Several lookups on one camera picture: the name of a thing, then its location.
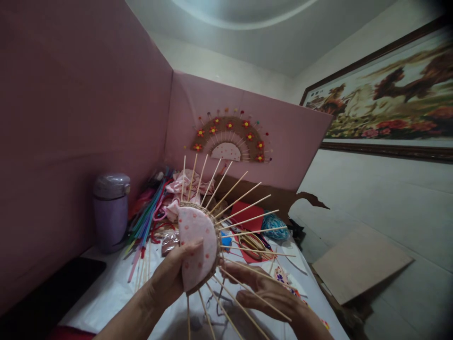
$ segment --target red fabric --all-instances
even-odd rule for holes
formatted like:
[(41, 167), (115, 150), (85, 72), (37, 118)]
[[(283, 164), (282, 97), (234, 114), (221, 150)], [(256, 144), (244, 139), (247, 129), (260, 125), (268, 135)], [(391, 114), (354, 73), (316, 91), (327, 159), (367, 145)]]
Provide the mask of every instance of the red fabric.
[(92, 340), (96, 334), (78, 330), (77, 328), (57, 326), (46, 340)]
[[(244, 202), (238, 202), (235, 205), (233, 205), (233, 209), (231, 211), (231, 214), (233, 215), (234, 213), (236, 213), (238, 211), (241, 211), (242, 209), (248, 207), (249, 205), (250, 204), (247, 204), (247, 203), (244, 203)], [(253, 218), (255, 216), (262, 215), (262, 214), (264, 214), (264, 209), (254, 205), (253, 207), (248, 208), (246, 211), (244, 211), (244, 212), (242, 212), (240, 214), (237, 214), (233, 218), (236, 220), (236, 222), (242, 222), (242, 221), (249, 220), (249, 219), (251, 219), (251, 218)], [(261, 230), (262, 224), (263, 224), (263, 217), (260, 217), (260, 218), (257, 218), (255, 220), (252, 220), (250, 222), (246, 222), (246, 223), (244, 223), (244, 224), (242, 224), (242, 225), (240, 225), (238, 227), (246, 228), (246, 229), (248, 229), (250, 231), (257, 231), (257, 230)], [(264, 259), (264, 257), (262, 258), (261, 261), (257, 261), (255, 259), (252, 259), (243, 250), (241, 250), (241, 253), (242, 253), (242, 256), (244, 257), (244, 260), (247, 263), (258, 263), (258, 262), (267, 261), (266, 259)]]

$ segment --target fan-shaped decoration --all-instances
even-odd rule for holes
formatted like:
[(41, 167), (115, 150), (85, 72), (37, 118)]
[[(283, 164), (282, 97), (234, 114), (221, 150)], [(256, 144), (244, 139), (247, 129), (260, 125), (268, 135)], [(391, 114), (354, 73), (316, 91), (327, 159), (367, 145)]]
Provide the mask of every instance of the fan-shaped decoration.
[[(201, 170), (201, 172), (203, 173), (204, 172), (204, 167), (206, 165), (206, 160), (208, 158), (208, 155), (206, 155), (206, 159), (205, 159), (205, 162), (204, 162), (204, 165), (203, 165), (203, 168)], [(208, 187), (211, 186), (212, 184), (212, 181), (214, 179), (214, 176), (216, 175), (216, 172), (217, 172), (217, 168), (220, 164), (222, 160), (220, 159), (218, 161), (218, 164), (217, 164), (217, 167), (216, 167), (216, 171), (214, 172), (214, 174), (212, 175), (212, 178), (209, 182), (209, 185)], [(232, 207), (234, 204), (236, 204), (239, 200), (241, 200), (243, 197), (245, 197), (247, 194), (249, 194), (252, 190), (254, 190), (256, 187), (258, 187), (261, 183), (258, 183), (255, 187), (253, 187), (252, 189), (250, 189), (247, 193), (245, 193), (242, 197), (240, 197), (239, 199), (237, 199), (235, 202), (231, 203), (226, 209), (224, 209), (223, 211), (221, 211), (220, 213), (217, 213), (216, 215), (213, 214), (213, 211), (215, 211), (215, 209), (217, 209), (218, 206), (220, 206), (220, 203), (222, 203), (225, 198), (228, 196), (229, 193), (231, 193), (231, 191), (239, 184), (239, 182), (242, 180), (242, 178), (247, 174), (247, 172), (235, 183), (235, 185), (233, 185), (233, 187), (225, 194), (225, 196), (217, 203), (217, 205), (215, 207), (213, 207), (211, 210), (208, 210), (207, 207), (209, 206), (209, 204), (211, 203), (214, 195), (216, 194), (217, 192), (217, 189), (219, 188), (220, 184), (222, 183), (223, 181), (223, 178), (225, 177), (225, 175), (227, 174), (229, 168), (231, 167), (231, 164), (233, 163), (233, 161), (230, 162), (227, 170), (225, 171), (225, 174), (222, 176), (222, 179), (220, 180), (219, 182), (219, 185), (217, 186), (217, 188), (214, 190), (214, 193), (212, 194), (210, 200), (208, 201), (208, 203), (206, 204), (206, 206), (203, 206), (203, 203), (204, 203), (204, 200), (206, 198), (206, 196), (204, 196), (203, 200), (201, 201), (201, 203), (198, 205), (198, 204), (193, 204), (193, 203), (189, 203), (189, 202), (183, 202), (182, 199), (183, 199), (183, 195), (181, 193), (181, 203), (180, 203), (180, 207), (179, 207), (179, 210), (178, 210), (178, 224), (179, 224), (179, 234), (180, 234), (180, 242), (181, 242), (181, 245), (187, 243), (187, 242), (191, 242), (191, 241), (196, 241), (198, 239), (200, 239), (201, 237), (203, 237), (203, 247), (200, 247), (197, 251), (195, 251), (194, 253), (190, 254), (186, 259), (183, 260), (183, 263), (182, 263), (182, 278), (183, 278), (183, 286), (184, 286), (184, 291), (186, 292), (187, 294), (187, 324), (188, 324), (188, 328), (189, 328), (189, 334), (190, 334), (190, 307), (189, 307), (189, 295), (195, 293), (198, 291), (199, 295), (200, 295), (200, 299), (201, 299), (201, 303), (203, 305), (203, 308), (204, 308), (204, 312), (206, 314), (206, 319), (208, 320), (208, 323), (209, 323), (209, 327), (211, 329), (211, 332), (212, 332), (212, 337), (213, 339), (215, 340), (215, 334), (214, 334), (214, 331), (213, 331), (213, 328), (212, 328), (212, 325), (210, 323), (210, 317), (208, 315), (208, 312), (207, 312), (207, 309), (206, 309), (206, 306), (204, 304), (204, 301), (203, 301), (203, 298), (201, 296), (201, 293), (200, 293), (200, 288), (206, 284), (208, 289), (211, 291), (211, 293), (213, 294), (213, 297), (215, 298), (215, 300), (218, 302), (218, 305), (220, 306), (220, 308), (222, 309), (223, 313), (225, 314), (225, 317), (229, 320), (229, 322), (231, 323), (232, 327), (234, 328), (234, 330), (237, 332), (237, 334), (239, 335), (239, 338), (242, 339), (241, 335), (239, 334), (237, 328), (235, 327), (235, 325), (233, 324), (233, 322), (231, 321), (230, 317), (228, 316), (228, 313), (226, 312), (226, 310), (223, 308), (223, 306), (220, 304), (218, 298), (216, 295), (214, 295), (208, 281), (210, 279), (213, 279), (215, 280), (216, 282), (218, 282), (221, 286), (222, 286), (222, 289), (225, 290), (225, 292), (227, 292), (227, 294), (229, 294), (231, 296), (231, 298), (236, 302), (236, 304), (243, 309), (243, 311), (245, 312), (245, 314), (250, 318), (251, 322), (259, 329), (259, 331), (264, 335), (264, 337), (266, 339), (269, 339), (268, 336), (266, 335), (266, 333), (258, 326), (258, 324), (255, 322), (255, 320), (249, 315), (249, 313), (241, 306), (241, 304), (239, 304), (235, 298), (235, 296), (233, 294), (230, 293), (230, 291), (225, 287), (224, 283), (225, 283), (225, 280), (224, 282), (222, 283), (214, 274), (216, 272), (216, 269), (217, 267), (219, 268), (220, 271), (222, 271), (227, 277), (229, 277), (231, 280), (239, 283), (242, 287), (244, 287), (245, 289), (247, 289), (249, 292), (251, 292), (252, 294), (255, 294), (255, 296), (257, 296), (259, 299), (261, 299), (264, 303), (266, 303), (270, 308), (274, 309), (276, 312), (278, 312), (283, 318), (285, 318), (286, 320), (288, 321), (291, 321), (291, 319), (286, 316), (285, 314), (283, 314), (282, 312), (280, 312), (276, 307), (274, 307), (271, 303), (269, 303), (268, 301), (264, 300), (263, 298), (261, 298), (259, 295), (257, 295), (256, 293), (253, 292), (253, 290), (251, 290), (250, 288), (248, 288), (247, 286), (243, 285), (242, 283), (240, 283), (238, 280), (236, 280), (235, 277), (231, 276), (228, 272), (226, 272), (221, 266), (218, 265), (219, 263), (219, 260), (222, 256), (222, 249), (223, 248), (231, 248), (231, 249), (242, 249), (242, 250), (249, 250), (247, 248), (240, 248), (240, 247), (234, 247), (234, 246), (223, 246), (221, 245), (222, 242), (221, 242), (221, 239), (222, 238), (227, 238), (227, 237), (230, 237), (229, 235), (226, 235), (226, 236), (221, 236), (221, 233), (220, 231), (221, 230), (226, 230), (226, 229), (229, 229), (231, 227), (234, 227), (236, 225), (239, 225), (239, 224), (242, 224), (242, 223), (245, 223), (245, 222), (248, 222), (248, 221), (251, 221), (251, 220), (254, 220), (254, 219), (257, 219), (259, 217), (262, 217), (262, 216), (265, 216), (265, 215), (268, 215), (270, 213), (275, 213), (277, 212), (278, 210), (275, 210), (273, 212), (268, 212), (268, 213), (265, 213), (265, 214), (262, 214), (262, 215), (259, 215), (259, 216), (256, 216), (256, 217), (253, 217), (249, 220), (246, 220), (246, 221), (243, 221), (241, 223), (236, 223), (236, 224), (232, 224), (230, 226), (227, 226), (227, 227), (222, 227), (222, 222), (224, 222), (225, 220), (227, 219), (224, 219), (224, 220), (221, 220), (219, 221), (219, 218), (223, 215), (223, 213), (225, 211), (227, 211), (227, 209), (229, 209), (230, 207)], [(184, 168), (183, 168), (183, 171), (185, 171), (185, 157), (184, 157)], [(199, 187), (200, 187), (200, 183), (201, 181), (199, 181), (199, 184), (198, 184), (198, 188), (197, 188), (197, 192), (199, 190)], [(247, 209), (249, 209), (250, 207), (254, 206), (255, 204), (261, 202), (263, 199), (265, 198), (262, 198), (261, 200), (255, 202), (254, 204), (242, 209), (241, 211), (235, 213), (234, 215), (237, 215), (238, 213), (241, 213)], [(283, 228), (287, 228), (286, 226), (284, 227), (278, 227), (278, 228), (271, 228), (271, 229), (266, 229), (265, 231), (269, 231), (269, 230), (276, 230), (276, 229), (283, 229)], [(258, 231), (249, 231), (249, 232), (244, 232), (244, 233), (239, 233), (239, 234), (236, 234), (236, 236), (240, 236), (240, 235), (246, 235), (246, 234), (254, 234), (254, 233), (260, 233), (264, 230), (258, 230)], [(270, 252), (270, 251), (254, 251), (254, 252), (257, 252), (257, 253), (265, 253), (265, 254), (268, 254), (268, 255), (271, 255), (273, 256), (274, 258), (276, 257), (276, 255), (281, 255), (281, 256), (288, 256), (288, 255), (285, 255), (285, 254), (279, 254), (279, 253), (274, 253), (274, 252)], [(295, 288), (289, 286), (288, 284), (285, 284), (283, 282), (280, 282), (278, 280), (276, 280), (275, 278), (272, 278), (271, 276), (268, 276), (268, 275), (265, 275), (261, 272), (258, 272), (252, 268), (250, 268), (249, 266), (246, 266), (244, 264), (240, 264), (240, 263), (236, 263), (237, 265), (241, 265), (241, 266), (244, 266), (244, 268), (247, 268), (251, 271), (254, 271), (255, 273), (259, 274), (259, 275), (263, 275), (264, 277), (266, 277), (267, 279), (269, 280), (273, 280), (275, 282), (278, 282), (280, 284), (282, 284), (283, 286), (286, 286), (286, 287), (290, 287), (294, 290), (296, 290)]]
[(225, 108), (226, 115), (220, 116), (218, 110), (218, 116), (206, 123), (199, 117), (202, 126), (196, 128), (192, 149), (198, 153), (205, 150), (211, 157), (218, 159), (269, 163), (271, 158), (266, 159), (264, 154), (272, 150), (265, 150), (267, 143), (260, 136), (260, 122), (244, 119), (243, 110), (235, 116), (237, 111), (235, 109), (233, 115), (227, 115), (229, 110)]

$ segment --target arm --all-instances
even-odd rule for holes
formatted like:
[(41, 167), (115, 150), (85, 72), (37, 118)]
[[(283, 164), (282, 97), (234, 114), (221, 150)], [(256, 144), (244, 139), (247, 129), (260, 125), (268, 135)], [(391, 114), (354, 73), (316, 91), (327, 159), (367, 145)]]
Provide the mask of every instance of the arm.
[(148, 339), (165, 310), (183, 293), (182, 260), (202, 243), (201, 239), (173, 249), (95, 340)]
[[(222, 266), (238, 281), (250, 286), (256, 294), (287, 315), (292, 320), (289, 324), (297, 339), (333, 339), (318, 316), (282, 285), (234, 263), (223, 263)], [(253, 267), (253, 269), (267, 274), (260, 267)], [(280, 314), (247, 290), (240, 290), (236, 295), (236, 299), (246, 308), (257, 309), (274, 319), (286, 321)]]

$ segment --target pink wall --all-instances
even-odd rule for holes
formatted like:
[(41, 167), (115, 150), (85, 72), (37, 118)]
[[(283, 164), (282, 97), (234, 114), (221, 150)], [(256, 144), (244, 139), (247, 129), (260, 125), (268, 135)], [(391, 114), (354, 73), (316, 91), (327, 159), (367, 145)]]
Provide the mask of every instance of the pink wall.
[[(332, 116), (176, 71), (173, 74), (168, 118), (166, 161), (182, 169), (186, 155), (186, 164), (192, 168), (195, 152), (189, 148), (196, 134), (192, 125), (200, 127), (199, 116), (206, 123), (209, 120), (208, 111), (215, 116), (217, 109), (223, 110), (225, 107), (229, 107), (230, 112), (233, 108), (244, 110), (244, 116), (251, 114), (252, 120), (259, 120), (263, 126), (260, 132), (269, 132), (271, 148), (274, 150), (271, 163), (235, 162), (228, 174), (239, 178), (248, 170), (244, 178), (248, 181), (296, 191), (326, 134)], [(198, 173), (201, 172), (205, 155), (199, 155), (196, 167)], [(208, 159), (203, 176), (206, 181), (212, 176), (217, 162), (216, 159)]]
[(96, 174), (162, 159), (173, 70), (122, 0), (2, 1), (0, 43), (2, 314), (92, 244)]

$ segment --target table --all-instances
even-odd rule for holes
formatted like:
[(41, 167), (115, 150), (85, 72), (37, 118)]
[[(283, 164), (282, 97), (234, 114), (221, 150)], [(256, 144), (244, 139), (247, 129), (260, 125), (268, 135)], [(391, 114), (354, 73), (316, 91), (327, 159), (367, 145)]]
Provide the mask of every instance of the table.
[[(291, 239), (290, 242), (293, 247), (295, 247), (294, 240)], [(278, 252), (281, 252), (280, 250), (282, 250), (282, 247), (278, 247)], [(236, 256), (240, 255), (240, 253), (239, 250), (232, 249), (231, 254), (226, 254), (225, 256), (234, 261), (241, 261), (241, 259)], [(291, 273), (303, 287), (308, 295), (308, 297), (304, 299), (308, 302), (314, 312), (329, 324), (332, 336), (337, 340), (349, 339), (316, 283), (307, 261), (300, 251), (298, 251), (298, 254), (301, 257), (308, 274), (297, 269), (286, 257), (280, 256), (279, 261), (282, 267)], [(91, 248), (83, 254), (83, 257), (104, 261), (107, 263), (107, 268), (59, 324), (75, 327), (87, 332), (99, 333), (107, 322), (110, 321), (110, 319), (113, 318), (113, 316), (120, 311), (132, 297), (137, 279), (136, 275), (134, 275), (132, 282), (127, 283), (127, 278), (131, 270), (132, 257), (124, 260), (124, 250), (114, 254), (104, 255), (96, 248)], [(151, 273), (154, 272), (162, 260), (163, 259), (160, 257), (160, 245), (153, 244), (151, 247)], [(219, 270), (217, 270), (216, 276), (221, 279)], [(215, 280), (210, 280), (209, 282), (214, 291), (220, 291), (220, 285), (216, 283)], [(226, 280), (226, 286), (233, 294), (236, 294), (241, 288), (239, 285), (229, 283), (228, 280)], [(211, 299), (211, 301), (207, 303), (211, 294), (206, 285), (202, 287), (201, 293), (203, 300), (207, 304), (211, 320), (215, 324), (214, 331), (216, 333), (216, 338), (237, 339), (237, 334), (227, 322), (226, 318), (224, 316), (217, 316), (216, 301)], [(222, 295), (226, 298), (230, 298), (225, 291)], [(250, 320), (245, 317), (240, 308), (228, 302), (224, 304), (224, 307), (244, 339), (263, 339), (261, 333), (259, 333)], [(288, 324), (271, 319), (259, 311), (249, 311), (252, 316), (255, 316), (258, 324), (267, 332), (269, 338), (279, 340), (296, 339)], [(210, 329), (205, 320), (203, 307), (198, 294), (192, 294), (190, 296), (190, 312), (192, 338), (211, 340)], [(176, 338), (187, 339), (187, 302), (185, 294), (165, 311), (149, 337), (149, 339), (159, 340)]]

